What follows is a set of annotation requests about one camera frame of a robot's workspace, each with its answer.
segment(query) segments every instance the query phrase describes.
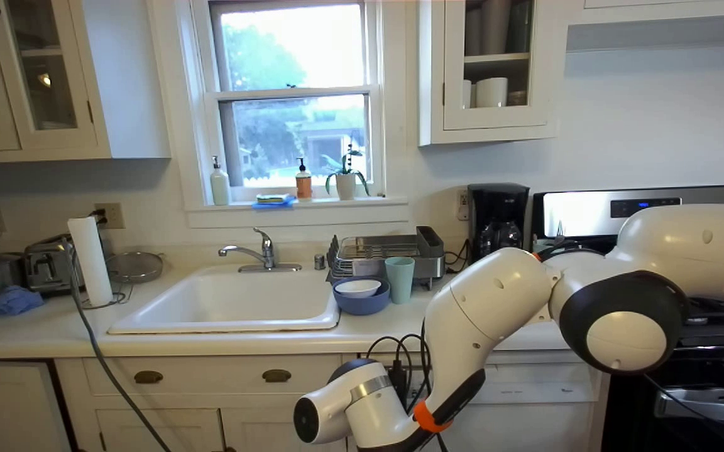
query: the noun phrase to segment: oven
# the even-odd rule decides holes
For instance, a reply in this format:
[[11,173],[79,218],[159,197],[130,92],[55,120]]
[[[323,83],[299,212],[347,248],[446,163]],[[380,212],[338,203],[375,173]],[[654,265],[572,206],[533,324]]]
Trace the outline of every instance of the oven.
[[[724,203],[724,187],[533,193],[533,251],[611,251],[621,225],[654,206]],[[670,359],[645,374],[614,374],[602,452],[724,452],[724,304],[690,300]]]

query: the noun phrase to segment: windowpane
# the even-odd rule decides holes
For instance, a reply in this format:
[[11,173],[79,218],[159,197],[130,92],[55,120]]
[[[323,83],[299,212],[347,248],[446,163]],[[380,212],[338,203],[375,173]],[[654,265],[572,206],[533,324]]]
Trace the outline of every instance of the windowpane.
[[223,100],[221,127],[234,187],[292,187],[299,158],[314,184],[338,172],[342,154],[353,156],[353,168],[366,173],[365,95]]
[[358,6],[213,7],[223,92],[365,83]]

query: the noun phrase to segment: drawer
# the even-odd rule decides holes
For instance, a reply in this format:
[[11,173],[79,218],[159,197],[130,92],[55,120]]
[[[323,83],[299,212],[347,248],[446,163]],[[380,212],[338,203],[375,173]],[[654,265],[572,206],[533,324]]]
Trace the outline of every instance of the drawer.
[[[311,392],[327,385],[338,356],[196,356],[111,359],[121,382],[142,392]],[[86,359],[93,395],[116,392],[94,359]]]

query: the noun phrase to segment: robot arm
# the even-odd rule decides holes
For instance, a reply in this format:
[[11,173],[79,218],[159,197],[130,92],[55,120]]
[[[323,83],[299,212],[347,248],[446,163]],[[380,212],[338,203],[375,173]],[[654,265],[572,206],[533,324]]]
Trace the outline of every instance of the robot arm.
[[425,311],[431,395],[407,414],[377,363],[337,370],[304,395],[304,443],[353,438],[358,451],[407,452],[441,429],[482,387],[485,359],[539,306],[562,340],[602,372],[645,372],[670,355],[688,297],[724,301],[724,206],[649,208],[625,222],[607,257],[494,251],[456,275]]

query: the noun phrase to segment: bowl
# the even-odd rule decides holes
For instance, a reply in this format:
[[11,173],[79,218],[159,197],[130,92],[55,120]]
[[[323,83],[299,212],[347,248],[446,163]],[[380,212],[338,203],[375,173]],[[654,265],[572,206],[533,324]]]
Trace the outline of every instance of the bowl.
[[337,291],[337,287],[335,287],[335,300],[337,300],[337,306],[342,314],[370,316],[370,314],[387,309],[389,291],[385,285],[380,285],[380,290],[375,295],[351,300],[351,297],[345,297],[342,291]]
[[377,280],[353,280],[353,281],[337,285],[335,290],[347,300],[370,300],[371,295],[377,295],[380,287],[382,281]]

